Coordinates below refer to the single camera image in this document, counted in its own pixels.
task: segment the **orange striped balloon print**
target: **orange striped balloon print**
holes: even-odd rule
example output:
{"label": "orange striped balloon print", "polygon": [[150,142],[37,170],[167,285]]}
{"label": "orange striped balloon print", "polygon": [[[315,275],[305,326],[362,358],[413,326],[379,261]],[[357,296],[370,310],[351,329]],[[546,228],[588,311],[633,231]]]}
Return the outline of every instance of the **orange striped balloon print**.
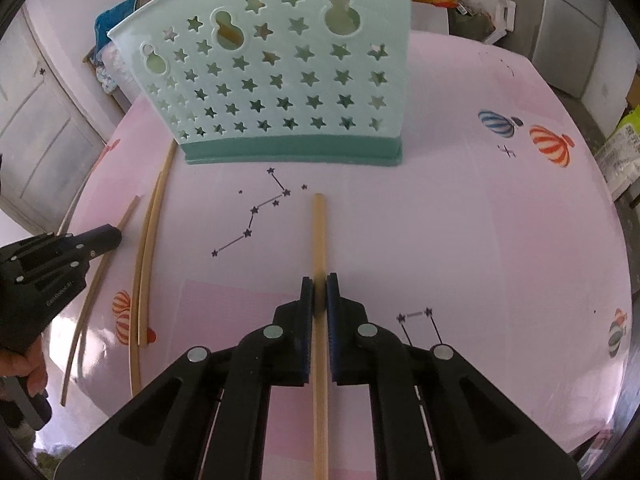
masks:
{"label": "orange striped balloon print", "polygon": [[569,147],[574,147],[574,141],[568,135],[557,136],[544,126],[535,124],[529,131],[533,144],[552,163],[566,168],[571,162]]}

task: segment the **blue striped balloon print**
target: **blue striped balloon print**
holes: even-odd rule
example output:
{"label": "blue striped balloon print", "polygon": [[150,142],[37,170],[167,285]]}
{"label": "blue striped balloon print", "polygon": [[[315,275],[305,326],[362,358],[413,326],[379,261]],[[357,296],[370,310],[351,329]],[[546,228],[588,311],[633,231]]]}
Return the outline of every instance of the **blue striped balloon print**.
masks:
{"label": "blue striped balloon print", "polygon": [[510,139],[515,133],[515,128],[510,120],[491,110],[480,110],[478,118],[494,134],[498,134],[505,139]]}

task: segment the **constellation print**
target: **constellation print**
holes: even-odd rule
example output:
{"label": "constellation print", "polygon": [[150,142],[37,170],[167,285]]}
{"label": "constellation print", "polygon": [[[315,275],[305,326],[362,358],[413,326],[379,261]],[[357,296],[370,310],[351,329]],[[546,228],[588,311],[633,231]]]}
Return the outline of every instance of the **constellation print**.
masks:
{"label": "constellation print", "polygon": [[438,330],[438,327],[436,326],[435,320],[433,319],[433,309],[425,308],[424,310],[421,310],[419,312],[411,312],[409,314],[398,314],[398,317],[396,317],[396,319],[398,320],[398,323],[400,324],[400,327],[402,328],[402,331],[404,332],[404,336],[406,337],[406,340],[409,342],[409,345],[413,346],[414,344],[411,342],[411,338],[409,338],[409,333],[407,332],[404,324],[407,322],[408,319],[411,319],[412,317],[418,317],[418,316],[426,316],[431,320],[433,328],[436,331],[436,335],[438,336],[438,340],[440,341],[440,344],[442,344],[442,338],[440,337],[440,332]]}
{"label": "constellation print", "polygon": [[[271,177],[275,181],[275,183],[278,184],[278,186],[280,187],[280,193],[278,195],[274,196],[273,198],[265,200],[261,204],[253,206],[251,208],[251,218],[249,219],[249,225],[244,230],[244,232],[242,232],[242,235],[239,236],[238,238],[236,238],[235,240],[229,242],[228,244],[220,247],[219,249],[214,249],[213,252],[211,253],[212,257],[214,257],[214,258],[217,257],[222,251],[224,251],[228,247],[231,247],[236,242],[239,242],[240,240],[243,240],[244,238],[250,238],[251,235],[253,234],[253,231],[252,231],[251,227],[254,225],[255,216],[260,212],[261,208],[263,208],[267,204],[271,204],[273,207],[277,207],[277,206],[280,205],[280,200],[278,200],[279,198],[286,198],[288,196],[291,196],[291,190],[285,188],[280,183],[280,181],[278,180],[278,178],[275,175],[275,171],[276,171],[275,168],[269,168],[267,170],[267,174],[271,175]],[[302,186],[302,189],[303,190],[308,189],[306,184],[304,186]]]}

